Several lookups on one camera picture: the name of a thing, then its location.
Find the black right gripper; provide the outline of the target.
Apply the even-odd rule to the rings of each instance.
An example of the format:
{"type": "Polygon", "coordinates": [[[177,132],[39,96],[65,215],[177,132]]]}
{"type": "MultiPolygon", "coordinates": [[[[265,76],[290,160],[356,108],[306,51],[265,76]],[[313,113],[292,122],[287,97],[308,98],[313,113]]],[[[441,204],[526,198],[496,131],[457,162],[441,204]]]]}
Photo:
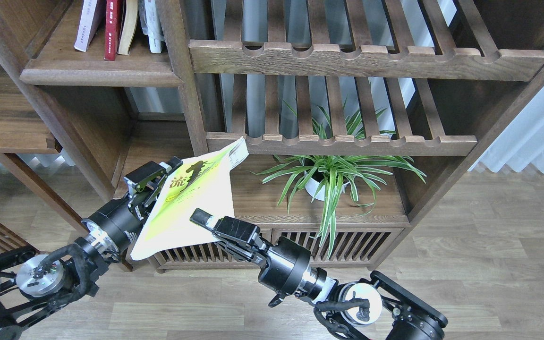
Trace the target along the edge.
{"type": "Polygon", "coordinates": [[[326,270],[311,267],[310,251],[290,239],[281,237],[272,245],[260,237],[258,226],[229,216],[217,218],[199,208],[190,221],[209,230],[236,260],[260,267],[259,283],[276,293],[269,307],[278,306],[289,295],[314,306],[326,301],[338,285],[326,270]]]}

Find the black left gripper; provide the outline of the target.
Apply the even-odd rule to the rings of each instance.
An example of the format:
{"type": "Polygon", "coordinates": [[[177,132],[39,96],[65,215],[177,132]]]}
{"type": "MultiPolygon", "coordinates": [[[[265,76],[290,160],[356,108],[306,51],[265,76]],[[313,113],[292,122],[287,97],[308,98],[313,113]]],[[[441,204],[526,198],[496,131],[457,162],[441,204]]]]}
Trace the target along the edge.
{"type": "Polygon", "coordinates": [[[153,211],[162,183],[182,164],[177,157],[161,163],[149,161],[125,175],[128,193],[82,219],[89,230],[86,241],[101,255],[111,255],[118,260],[119,254],[136,242],[153,211]]]}

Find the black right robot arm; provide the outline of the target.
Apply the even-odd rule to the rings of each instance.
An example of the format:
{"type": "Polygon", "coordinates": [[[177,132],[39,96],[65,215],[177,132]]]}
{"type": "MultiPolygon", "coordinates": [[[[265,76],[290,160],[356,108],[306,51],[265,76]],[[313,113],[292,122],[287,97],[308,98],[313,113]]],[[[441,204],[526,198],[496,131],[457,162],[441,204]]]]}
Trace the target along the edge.
{"type": "Polygon", "coordinates": [[[379,271],[370,279],[339,283],[326,270],[310,265],[308,249],[281,237],[275,245],[262,238],[259,226],[233,217],[217,218],[195,209],[190,221],[217,238],[236,260],[260,267],[258,280],[275,292],[269,307],[285,297],[313,307],[315,318],[340,340],[365,340],[358,327],[375,323],[386,309],[393,318],[389,340],[442,340],[448,321],[445,315],[379,271]]]}

